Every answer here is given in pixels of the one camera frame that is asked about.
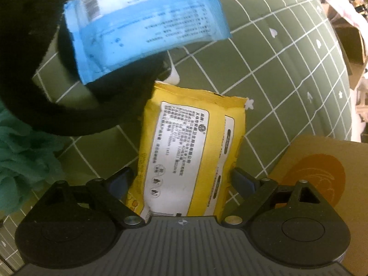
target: cardboard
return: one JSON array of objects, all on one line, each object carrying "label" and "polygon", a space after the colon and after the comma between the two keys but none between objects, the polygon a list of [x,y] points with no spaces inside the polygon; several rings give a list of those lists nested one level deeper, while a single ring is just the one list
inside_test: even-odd
[{"label": "cardboard", "polygon": [[343,18],[332,23],[332,26],[339,39],[340,48],[343,51],[350,89],[355,90],[368,63],[363,38],[360,31],[347,23]]},{"label": "cardboard", "polygon": [[308,180],[335,208],[351,232],[343,265],[356,276],[368,274],[367,157],[368,144],[303,135],[269,176],[284,185]]}]

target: teal fluffy material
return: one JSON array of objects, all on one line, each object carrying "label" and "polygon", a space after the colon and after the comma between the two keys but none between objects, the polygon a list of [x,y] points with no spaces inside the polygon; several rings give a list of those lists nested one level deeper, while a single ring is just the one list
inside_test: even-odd
[{"label": "teal fluffy material", "polygon": [[0,102],[0,211],[19,210],[31,190],[64,178],[54,155],[63,146],[61,137],[34,131]]}]

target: wet wipes pack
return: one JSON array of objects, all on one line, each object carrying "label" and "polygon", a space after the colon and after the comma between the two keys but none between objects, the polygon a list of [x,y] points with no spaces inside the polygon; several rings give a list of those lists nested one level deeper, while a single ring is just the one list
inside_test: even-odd
[{"label": "wet wipes pack", "polygon": [[154,216],[216,216],[245,135],[246,98],[156,82],[144,108],[138,175],[124,204]]},{"label": "wet wipes pack", "polygon": [[71,0],[64,9],[83,84],[167,49],[230,37],[219,0]]}]

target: white object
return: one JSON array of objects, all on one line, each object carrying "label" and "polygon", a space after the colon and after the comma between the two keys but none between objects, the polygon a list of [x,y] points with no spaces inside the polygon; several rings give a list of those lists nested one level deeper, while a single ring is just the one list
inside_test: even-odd
[{"label": "white object", "polygon": [[253,103],[254,103],[254,100],[250,100],[248,99],[246,102],[245,102],[245,109],[248,110],[248,109],[251,109],[253,110],[254,107],[253,107]]},{"label": "white object", "polygon": [[312,102],[313,96],[309,92],[307,93],[307,98],[309,99],[309,102]]},{"label": "white object", "polygon": [[179,82],[180,82],[180,76],[179,76],[178,72],[176,71],[176,68],[175,68],[174,62],[173,62],[173,60],[170,56],[170,53],[169,53],[169,58],[170,58],[170,63],[171,63],[171,73],[170,73],[170,76],[168,76],[167,79],[164,80],[163,82],[166,83],[166,84],[178,85]]},{"label": "white object", "polygon": [[354,6],[348,0],[326,0],[326,2],[349,24],[360,31],[365,42],[366,53],[368,54],[368,22],[365,18],[356,12]]},{"label": "white object", "polygon": [[277,34],[278,34],[275,29],[271,29],[270,28],[270,32],[271,32],[271,35],[272,35],[273,38],[275,38],[277,36]]},{"label": "white object", "polygon": [[[172,115],[173,112],[184,116]],[[199,121],[198,128],[190,129],[196,120]],[[148,207],[154,215],[187,215],[205,146],[208,121],[206,110],[165,101],[161,103],[147,167],[144,186],[146,209],[143,213]],[[183,131],[187,137],[182,139]]]}]

